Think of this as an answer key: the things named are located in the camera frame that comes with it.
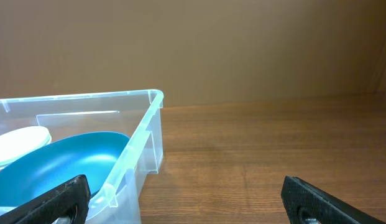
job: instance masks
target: brown backdrop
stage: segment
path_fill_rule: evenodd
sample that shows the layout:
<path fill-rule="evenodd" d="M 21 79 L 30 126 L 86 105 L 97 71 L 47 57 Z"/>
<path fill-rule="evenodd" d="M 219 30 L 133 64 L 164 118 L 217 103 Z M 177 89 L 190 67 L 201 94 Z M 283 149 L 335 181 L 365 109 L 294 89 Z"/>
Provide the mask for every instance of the brown backdrop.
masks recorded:
<path fill-rule="evenodd" d="M 0 0 L 0 98 L 158 88 L 169 106 L 371 92 L 385 49 L 386 0 Z"/>

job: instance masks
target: clear plastic container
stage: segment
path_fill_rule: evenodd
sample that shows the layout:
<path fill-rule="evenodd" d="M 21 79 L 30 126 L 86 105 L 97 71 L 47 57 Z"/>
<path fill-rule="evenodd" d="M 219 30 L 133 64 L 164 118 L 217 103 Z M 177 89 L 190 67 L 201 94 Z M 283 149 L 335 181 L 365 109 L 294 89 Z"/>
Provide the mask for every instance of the clear plastic container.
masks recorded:
<path fill-rule="evenodd" d="M 86 223 L 140 223 L 138 198 L 147 174 L 162 162 L 160 90 L 122 91 L 0 100 L 0 135 L 45 126 L 53 142 L 92 131 L 131 137 L 100 191 L 91 198 Z M 0 207 L 0 215 L 12 210 Z"/>

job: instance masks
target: blue bowl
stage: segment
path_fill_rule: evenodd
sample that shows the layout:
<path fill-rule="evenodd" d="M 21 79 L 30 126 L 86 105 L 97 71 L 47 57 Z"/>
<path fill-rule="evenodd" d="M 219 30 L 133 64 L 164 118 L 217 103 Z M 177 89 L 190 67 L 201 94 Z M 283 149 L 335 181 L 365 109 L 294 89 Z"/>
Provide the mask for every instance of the blue bowl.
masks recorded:
<path fill-rule="evenodd" d="M 18 207 L 84 174 L 92 196 L 100 190 L 129 137 L 103 131 L 62 139 L 0 171 L 0 207 Z"/>

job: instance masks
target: brown wooden surface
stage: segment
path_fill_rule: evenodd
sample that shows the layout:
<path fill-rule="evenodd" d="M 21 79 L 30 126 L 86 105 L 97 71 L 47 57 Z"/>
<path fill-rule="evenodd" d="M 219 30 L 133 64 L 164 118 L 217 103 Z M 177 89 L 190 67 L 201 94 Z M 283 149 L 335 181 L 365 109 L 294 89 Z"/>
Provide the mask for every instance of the brown wooden surface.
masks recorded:
<path fill-rule="evenodd" d="M 142 223 L 288 223 L 286 175 L 386 222 L 385 97 L 164 108 L 162 129 Z"/>

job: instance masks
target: wall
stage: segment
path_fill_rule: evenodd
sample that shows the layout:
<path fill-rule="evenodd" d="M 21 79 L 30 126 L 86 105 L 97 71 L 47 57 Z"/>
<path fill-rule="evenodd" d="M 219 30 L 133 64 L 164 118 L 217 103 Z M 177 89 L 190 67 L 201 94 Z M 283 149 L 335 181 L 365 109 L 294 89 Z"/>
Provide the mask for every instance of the wall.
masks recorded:
<path fill-rule="evenodd" d="M 165 104 L 377 89 L 386 0 L 0 0 L 0 98 L 158 88 Z"/>

